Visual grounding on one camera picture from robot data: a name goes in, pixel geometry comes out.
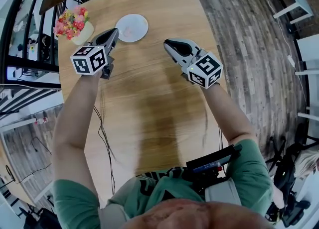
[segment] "wooden floor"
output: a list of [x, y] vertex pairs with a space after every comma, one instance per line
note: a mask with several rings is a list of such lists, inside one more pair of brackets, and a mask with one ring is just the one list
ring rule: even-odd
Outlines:
[[[16, 181], [24, 185], [32, 199], [35, 199], [52, 181], [50, 146], [55, 122], [61, 109], [62, 105], [32, 116], [32, 118], [47, 117], [48, 123], [27, 124], [4, 132], [6, 146], [16, 167], [18, 176]], [[51, 204], [46, 199], [48, 195], [52, 196], [51, 191], [44, 193], [35, 203], [37, 208], [46, 207], [51, 210]]]
[[[299, 80], [294, 76], [294, 69], [287, 60], [289, 48], [277, 22], [272, 18], [273, 14], [267, 1], [200, 1], [211, 24], [226, 69], [228, 92], [254, 125], [260, 148], [266, 154], [266, 143], [272, 135], [276, 139], [285, 135], [288, 144], [292, 144], [297, 127], [297, 112], [304, 110], [305, 102]], [[278, 0], [270, 1], [275, 10], [282, 8], [279, 4], [272, 3]], [[292, 57], [298, 69], [299, 63], [292, 37], [286, 35], [286, 21], [285, 17], [280, 18], [285, 39], [291, 47]], [[59, 110], [60, 108], [54, 110], [49, 118], [51, 122], [43, 125], [45, 128], [35, 129], [32, 125], [6, 136], [12, 155], [18, 152], [30, 157], [21, 164], [21, 177], [25, 177], [33, 169], [47, 165], [49, 154], [40, 143], [35, 142], [34, 145], [41, 150], [41, 161], [36, 162], [39, 152], [34, 152], [30, 140], [32, 136], [38, 136], [46, 146], [50, 145]], [[22, 143], [23, 148], [18, 147], [17, 143]], [[46, 170], [39, 172], [39, 175], [42, 179], [37, 180], [37, 184], [45, 184], [51, 172]]]

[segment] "white pot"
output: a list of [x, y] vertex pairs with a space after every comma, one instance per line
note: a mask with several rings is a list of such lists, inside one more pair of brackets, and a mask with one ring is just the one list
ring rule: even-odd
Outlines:
[[91, 37], [93, 32], [94, 32], [93, 25], [89, 21], [87, 21], [84, 25], [84, 28], [80, 32], [80, 35], [77, 37], [74, 36], [71, 40], [73, 41], [75, 45], [82, 45]]

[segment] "black chair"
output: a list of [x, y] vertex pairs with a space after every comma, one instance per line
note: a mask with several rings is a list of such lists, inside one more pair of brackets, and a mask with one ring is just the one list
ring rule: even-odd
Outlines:
[[42, 209], [38, 221], [23, 208], [20, 210], [26, 216], [23, 229], [62, 229], [56, 214], [47, 209]]
[[[305, 145], [307, 138], [316, 142]], [[271, 169], [277, 165], [274, 185], [282, 191], [285, 207], [279, 210], [276, 205], [272, 203], [267, 210], [266, 219], [274, 224], [282, 219], [284, 225], [288, 227], [290, 225], [295, 225], [302, 218], [304, 209], [307, 209], [310, 206], [308, 201], [297, 202], [295, 193], [292, 191], [292, 187], [296, 181], [295, 161], [301, 151], [319, 145], [319, 139], [308, 136], [305, 125], [299, 124], [295, 134], [295, 143], [287, 148], [284, 156], [282, 156], [282, 153], [285, 149], [286, 138], [281, 138], [283, 144], [279, 151], [277, 150], [277, 147], [275, 147], [276, 145], [273, 140], [274, 139], [271, 137], [270, 141], [273, 142], [275, 155], [273, 158], [266, 161], [266, 163], [272, 162]]]

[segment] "railing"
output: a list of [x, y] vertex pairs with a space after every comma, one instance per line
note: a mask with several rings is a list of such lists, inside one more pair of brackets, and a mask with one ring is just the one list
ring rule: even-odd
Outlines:
[[12, 99], [4, 97], [2, 100], [0, 100], [0, 120], [12, 113], [19, 112], [21, 108], [33, 102], [36, 102], [46, 96], [55, 93], [55, 90], [61, 89], [60, 84], [33, 81], [35, 80], [35, 78], [33, 78], [32, 81], [30, 81], [30, 79], [26, 81], [23, 80], [23, 78], [16, 80], [8, 79], [8, 67], [13, 67], [14, 69], [22, 69], [23, 72], [59, 72], [59, 68], [57, 65], [55, 65], [54, 60], [56, 45], [53, 34], [53, 27], [55, 24], [57, 14], [57, 6], [54, 7], [51, 24], [52, 26], [50, 48], [48, 53], [49, 62], [45, 63], [41, 55], [45, 14], [41, 16], [40, 26], [38, 30], [37, 61], [32, 61], [28, 59], [28, 38], [36, 1], [37, 0], [32, 0], [31, 7], [29, 9], [29, 14], [27, 16], [25, 33], [23, 38], [22, 57], [9, 55], [9, 47], [13, 27], [15, 25], [15, 19], [18, 14], [22, 0], [13, 0], [3, 26], [3, 31], [0, 39], [0, 86], [3, 86], [4, 89], [12, 89], [16, 91], [14, 92], [14, 96], [12, 97]]
[[[4, 85], [6, 89], [28, 89], [28, 88], [43, 88], [43, 89], [61, 89], [60, 84], [44, 83], [44, 82], [34, 82], [34, 81], [21, 81], [21, 80], [9, 80], [7, 76], [7, 68], [14, 67], [17, 69], [23, 69], [24, 71], [33, 70], [41, 72], [54, 72], [58, 73], [59, 68], [54, 63], [54, 50], [55, 42], [54, 35], [51, 32], [50, 37], [50, 52], [49, 52], [49, 63], [44, 63], [41, 58], [42, 42], [41, 38], [43, 36], [43, 23], [45, 15], [42, 16], [38, 34], [38, 55], [37, 61], [32, 61], [28, 59], [28, 36], [30, 31], [30, 25], [32, 20], [32, 13], [34, 11], [34, 6], [37, 0], [32, 0], [31, 7], [29, 9], [29, 14], [26, 21], [22, 57], [9, 55], [9, 45], [12, 36], [13, 27], [15, 24], [15, 19], [19, 11], [22, 0], [13, 0], [12, 5], [8, 11], [7, 18], [5, 20], [2, 36], [0, 40], [0, 86]], [[54, 8], [54, 14], [56, 15], [57, 6]], [[55, 24], [55, 15], [52, 18], [52, 29]]]

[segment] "metal frame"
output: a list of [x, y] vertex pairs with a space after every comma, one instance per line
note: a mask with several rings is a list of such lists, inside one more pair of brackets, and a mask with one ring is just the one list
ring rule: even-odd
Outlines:
[[[28, 106], [29, 104], [34, 103], [36, 101], [39, 101], [40, 99], [42, 99], [44, 97], [47, 97], [47, 96], [50, 96], [50, 95], [52, 95], [54, 93], [55, 93], [55, 91], [49, 91], [48, 92], [47, 90], [41, 90], [41, 94], [40, 94], [40, 92], [38, 92], [38, 94], [39, 94], [38, 97], [36, 97], [35, 99], [33, 99], [31, 101], [25, 101], [25, 103], [23, 103], [21, 106], [15, 105], [14, 108], [10, 109], [10, 111], [13, 112], [13, 113], [18, 112], [20, 109], [24, 108], [25, 106]], [[9, 116], [9, 115], [7, 114], [7, 115], [4, 115], [4, 116], [0, 117], [0, 120], [4, 119], [7, 116]]]
[[50, 40], [50, 64], [55, 65], [55, 58], [54, 58], [54, 33], [53, 28], [55, 26], [55, 20], [56, 20], [56, 13], [58, 10], [58, 5], [56, 5], [53, 9], [53, 16], [52, 16], [52, 25], [51, 25], [51, 40]]
[[73, 1], [76, 1], [79, 5], [82, 4], [82, 1], [80, 0], [73, 0]]
[[12, 106], [12, 108], [10, 108], [11, 111], [16, 111], [15, 108], [19, 108], [21, 106], [25, 106], [25, 104], [29, 103], [29, 102], [33, 102], [36, 98], [36, 97], [39, 97], [45, 93], [47, 93], [48, 90], [47, 89], [43, 89], [43, 90], [40, 90], [38, 92], [35, 92], [35, 93], [31, 93], [31, 95], [27, 98], [27, 99], [20, 99], [21, 101], [17, 103], [17, 101], [14, 101], [14, 105]]
[[28, 46], [30, 25], [31, 25], [31, 20], [32, 20], [32, 16], [33, 16], [33, 10], [34, 10], [35, 3], [36, 3], [36, 0], [32, 0], [31, 7], [30, 7], [30, 10], [29, 10], [29, 14], [28, 14], [28, 18], [27, 18], [26, 24], [25, 24], [23, 50], [22, 50], [22, 57], [23, 58], [26, 58], [26, 54], [27, 54], [27, 46]]
[[42, 58], [42, 37], [43, 37], [43, 26], [44, 26], [45, 13], [41, 16], [40, 26], [39, 26], [39, 36], [38, 36], [38, 61], [43, 62]]
[[[5, 84], [6, 89], [28, 89], [28, 88], [44, 88], [44, 89], [61, 89], [60, 84], [44, 83], [44, 82], [32, 82], [32, 81], [16, 81], [7, 79], [7, 67], [22, 68], [25, 70], [35, 70], [43, 72], [59, 73], [59, 67], [52, 64], [43, 63], [41, 59], [41, 40], [43, 37], [43, 25], [45, 15], [41, 17], [39, 37], [38, 37], [38, 60], [32, 61], [27, 58], [27, 41], [29, 36], [30, 24], [33, 15], [34, 6], [36, 0], [33, 0], [29, 10], [29, 15], [26, 22], [26, 28], [23, 40], [22, 58], [9, 55], [9, 45], [12, 36], [12, 30], [15, 22], [15, 17], [19, 11], [22, 0], [13, 0], [11, 7], [8, 11], [7, 18], [2, 30], [0, 39], [0, 86]], [[54, 8], [54, 15], [56, 15], [57, 8]], [[52, 19], [52, 28], [55, 25], [55, 17]], [[51, 49], [50, 49], [50, 62], [54, 62], [54, 34], [51, 32]]]
[[23, 101], [24, 98], [28, 95], [31, 95], [32, 93], [36, 92], [37, 90], [33, 89], [33, 90], [27, 90], [23, 93], [23, 95], [20, 95], [18, 97], [16, 97], [15, 99], [11, 99], [10, 102], [8, 102], [7, 105], [5, 105], [3, 108], [0, 109], [0, 112], [5, 112], [6, 110], [12, 110], [12, 108], [10, 107], [14, 107], [14, 105], [20, 101]]
[[18, 113], [19, 111], [9, 111], [9, 112], [0, 112], [0, 115], [9, 115], [9, 114], [14, 114]]

